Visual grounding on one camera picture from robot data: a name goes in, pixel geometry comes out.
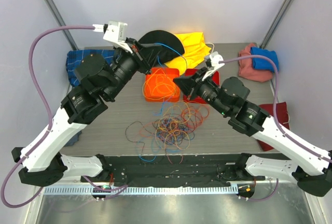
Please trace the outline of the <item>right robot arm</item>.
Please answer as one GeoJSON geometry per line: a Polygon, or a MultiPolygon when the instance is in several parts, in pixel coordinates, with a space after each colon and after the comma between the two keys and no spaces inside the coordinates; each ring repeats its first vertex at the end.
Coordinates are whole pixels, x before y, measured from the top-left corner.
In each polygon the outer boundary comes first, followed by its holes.
{"type": "Polygon", "coordinates": [[[234,167],[235,176],[245,180],[272,177],[295,183],[301,190],[323,197],[331,190],[331,153],[317,148],[284,128],[267,111],[246,98],[250,90],[237,77],[230,77],[218,86],[204,79],[206,68],[191,76],[177,77],[173,82],[189,99],[202,98],[218,111],[232,128],[263,141],[287,156],[286,160],[241,154],[234,167]]]}

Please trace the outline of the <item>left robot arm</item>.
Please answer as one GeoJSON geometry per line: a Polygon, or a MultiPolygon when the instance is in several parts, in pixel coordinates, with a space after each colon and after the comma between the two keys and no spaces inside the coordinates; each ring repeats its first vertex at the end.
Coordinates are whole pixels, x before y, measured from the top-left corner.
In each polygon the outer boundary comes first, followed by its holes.
{"type": "Polygon", "coordinates": [[[141,44],[133,38],[125,43],[130,50],[116,48],[112,63],[101,54],[85,56],[75,69],[80,84],[61,101],[51,120],[52,127],[46,129],[47,137],[41,144],[33,141],[25,148],[12,150],[13,158],[24,159],[19,171],[23,184],[45,187],[76,176],[100,182],[109,180],[112,168],[103,155],[70,157],[60,154],[60,150],[107,110],[106,102],[114,102],[136,72],[150,74],[162,51],[161,45],[141,44]]]}

